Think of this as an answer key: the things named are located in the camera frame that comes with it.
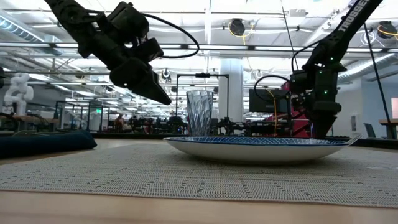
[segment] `plate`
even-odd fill
[[[268,137],[169,137],[164,141],[204,159],[268,164],[319,159],[348,146],[343,141]]]

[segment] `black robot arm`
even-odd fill
[[[45,2],[78,43],[78,53],[83,58],[93,54],[100,59],[111,71],[110,79],[116,86],[166,105],[171,103],[149,65],[164,53],[155,39],[147,39],[149,23],[131,3],[119,3],[107,17],[74,0]]]
[[[318,42],[302,70],[294,71],[290,78],[290,91],[297,96],[293,106],[311,121],[316,138],[326,136],[341,111],[341,105],[336,103],[337,77],[346,69],[340,60],[355,33],[381,2],[356,1],[338,27]]]

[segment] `placemat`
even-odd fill
[[[397,162],[347,148],[295,166],[238,166],[135,144],[0,166],[0,190],[398,208]]]

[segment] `wooden table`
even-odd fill
[[[398,126],[398,119],[390,119],[391,122],[391,126],[394,132],[394,137],[391,136],[391,131],[388,125],[388,121],[387,120],[379,120],[379,123],[383,126],[386,127],[386,131],[387,131],[387,138],[388,139],[397,139],[397,126]]]
[[[97,139],[97,150],[162,141]],[[8,159],[0,164],[43,157]],[[397,223],[398,210],[303,203],[220,202],[0,191],[0,223]]]

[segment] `glass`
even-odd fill
[[[213,92],[193,90],[187,92],[189,132],[191,136],[209,136]]]

